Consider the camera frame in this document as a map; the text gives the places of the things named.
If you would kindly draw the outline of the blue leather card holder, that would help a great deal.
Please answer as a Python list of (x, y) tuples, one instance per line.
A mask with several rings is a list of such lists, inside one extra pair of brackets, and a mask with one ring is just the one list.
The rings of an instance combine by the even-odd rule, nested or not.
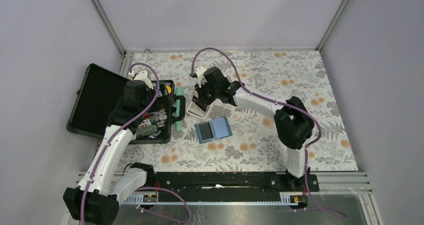
[[(213, 138), (209, 140), (201, 141), (200, 134), (198, 132), (198, 125), (205, 122), (210, 123), (211, 130), (213, 133)], [(233, 135), (227, 117), (220, 117), (220, 118), (212, 119), (209, 121), (199, 122), (194, 125), (194, 128), (195, 128), (195, 136), (197, 137), (198, 142), (200, 144), (217, 141), (223, 138), (231, 137)]]

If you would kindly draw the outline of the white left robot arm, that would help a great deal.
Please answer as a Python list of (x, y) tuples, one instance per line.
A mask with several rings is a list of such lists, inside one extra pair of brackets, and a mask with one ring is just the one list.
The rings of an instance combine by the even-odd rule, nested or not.
[(123, 87), (106, 121), (98, 153), (77, 186), (66, 188), (64, 203), (74, 220), (81, 224), (111, 225), (121, 204), (137, 188), (152, 189), (152, 166), (137, 163), (128, 174), (112, 182), (114, 168), (136, 135), (146, 113), (159, 110), (169, 102), (169, 91), (161, 82), (130, 80)]

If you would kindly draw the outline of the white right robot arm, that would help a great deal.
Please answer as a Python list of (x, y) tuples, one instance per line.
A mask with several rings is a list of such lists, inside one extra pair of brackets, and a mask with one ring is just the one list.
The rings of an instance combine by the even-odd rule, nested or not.
[(314, 120), (308, 114), (298, 97), (286, 102), (249, 91), (238, 81), (229, 81), (217, 67), (206, 69), (197, 67), (190, 73), (197, 80), (194, 86), (197, 93), (193, 102), (203, 111), (216, 100), (234, 107), (249, 109), (272, 119), (279, 140), (287, 148), (288, 165), (287, 186), (293, 191), (301, 190), (306, 184), (307, 170), (305, 142), (312, 136)]

